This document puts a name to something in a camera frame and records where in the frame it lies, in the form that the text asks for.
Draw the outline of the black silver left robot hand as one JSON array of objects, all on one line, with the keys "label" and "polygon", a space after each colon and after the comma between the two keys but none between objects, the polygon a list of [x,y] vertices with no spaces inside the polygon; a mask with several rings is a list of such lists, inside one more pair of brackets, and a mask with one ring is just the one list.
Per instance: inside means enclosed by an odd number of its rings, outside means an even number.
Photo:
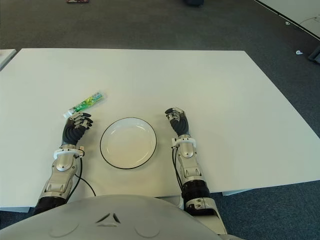
[{"label": "black silver left robot hand", "polygon": [[62,132],[61,145],[76,146],[86,130],[89,130],[90,127],[92,127],[93,120],[91,120],[91,116],[91,114],[85,112],[78,112],[70,116],[67,119]]}]

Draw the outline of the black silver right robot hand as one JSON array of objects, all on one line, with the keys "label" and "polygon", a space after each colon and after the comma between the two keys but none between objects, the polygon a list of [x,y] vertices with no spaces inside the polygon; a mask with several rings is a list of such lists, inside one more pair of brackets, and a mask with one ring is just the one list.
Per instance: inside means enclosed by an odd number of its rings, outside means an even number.
[{"label": "black silver right robot hand", "polygon": [[164,113],[178,137],[190,134],[188,119],[182,109],[178,107],[171,107]]}]

